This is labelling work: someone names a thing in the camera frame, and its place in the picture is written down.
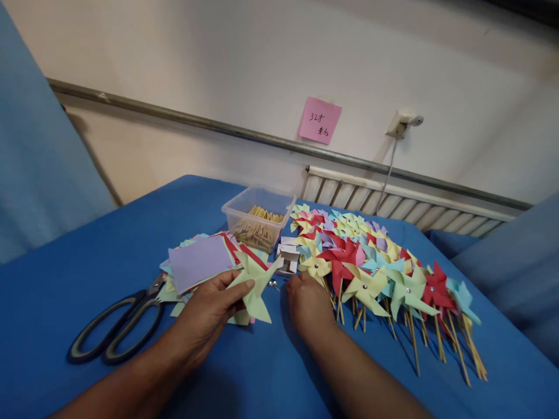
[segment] blue curtain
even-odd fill
[[[0,3],[0,264],[114,208]]]
[[[559,193],[451,261],[559,367]]]

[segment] cable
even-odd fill
[[[386,180],[384,181],[383,190],[380,193],[380,199],[377,202],[377,208],[374,210],[373,215],[377,215],[378,209],[380,208],[380,204],[382,204],[384,199],[384,190],[386,189],[386,185],[388,183],[388,180],[390,179],[390,174],[392,173],[392,167],[394,166],[394,155],[396,154],[396,144],[398,144],[398,140],[394,139],[394,146],[392,148],[392,158],[390,159],[390,167],[388,168],[388,174],[386,175]]]

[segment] scissors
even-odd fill
[[[66,355],[66,360],[71,364],[84,364],[101,355],[101,360],[104,364],[116,365],[132,358],[145,345],[161,322],[161,317],[163,316],[163,305],[165,303],[162,303],[157,299],[157,294],[159,294],[159,290],[164,283],[165,279],[163,278],[163,273],[161,273],[157,276],[149,289],[138,291],[131,296],[117,301],[95,317],[79,333],[76,339],[74,339],[74,342]],[[91,331],[93,331],[93,329],[95,329],[99,323],[101,323],[112,312],[128,304],[130,304],[128,310],[126,310],[120,319],[117,320],[101,343],[90,351],[82,352],[83,343],[86,341]],[[128,349],[121,354],[117,354],[116,349],[122,339],[130,333],[150,307],[157,308],[157,315],[155,316],[155,320],[150,329],[131,349]]]

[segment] wall handrail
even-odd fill
[[[203,118],[201,116],[191,115],[189,113],[176,111],[174,109],[164,108],[163,106],[157,106],[123,96],[106,93],[100,90],[78,86],[77,84],[66,83],[64,81],[49,78],[47,78],[47,80],[49,85],[51,86],[51,89],[55,93],[78,97],[109,106],[115,106],[117,108],[127,109],[129,111],[143,113],[145,115],[154,116],[156,118],[166,119],[185,125],[203,128],[209,131],[254,141],[260,144],[271,145],[272,147],[298,152],[300,154],[333,161],[346,166],[352,166],[374,173],[380,173],[382,175],[386,175],[388,173],[387,165],[374,163],[372,161],[368,161],[358,157],[353,157],[347,154],[314,147],[313,145],[299,143],[297,141],[283,139],[281,137],[276,137],[224,122]],[[522,201],[506,198],[459,184],[446,182],[445,180],[420,175],[418,173],[409,172],[403,169],[393,168],[391,176],[398,179],[407,180],[409,182],[429,186],[435,189],[444,190],[462,196],[467,196],[482,201],[502,205],[504,207],[515,208],[516,210],[526,211],[532,207],[531,204]]]

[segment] clear plastic box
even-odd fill
[[[227,215],[229,231],[237,241],[271,254],[289,220],[296,199],[293,194],[263,186],[251,186],[223,205],[221,211]],[[272,220],[249,214],[255,206],[277,217]]]

